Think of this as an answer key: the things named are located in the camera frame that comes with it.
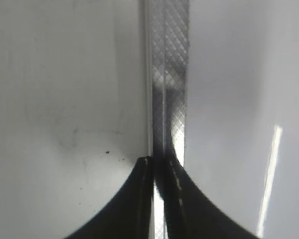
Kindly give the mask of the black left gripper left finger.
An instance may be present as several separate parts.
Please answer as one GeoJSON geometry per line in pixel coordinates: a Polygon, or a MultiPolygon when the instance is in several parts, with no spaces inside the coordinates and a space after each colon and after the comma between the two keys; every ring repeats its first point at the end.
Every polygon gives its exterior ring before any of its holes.
{"type": "Polygon", "coordinates": [[[153,197],[153,158],[137,159],[116,195],[68,239],[147,239],[153,197]]]}

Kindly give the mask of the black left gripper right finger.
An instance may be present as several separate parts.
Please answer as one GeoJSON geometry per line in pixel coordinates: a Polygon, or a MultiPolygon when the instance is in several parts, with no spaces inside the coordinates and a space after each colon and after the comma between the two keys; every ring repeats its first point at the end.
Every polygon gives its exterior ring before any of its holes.
{"type": "Polygon", "coordinates": [[[154,178],[170,239],[254,239],[195,185],[174,150],[153,149],[154,178]]]}

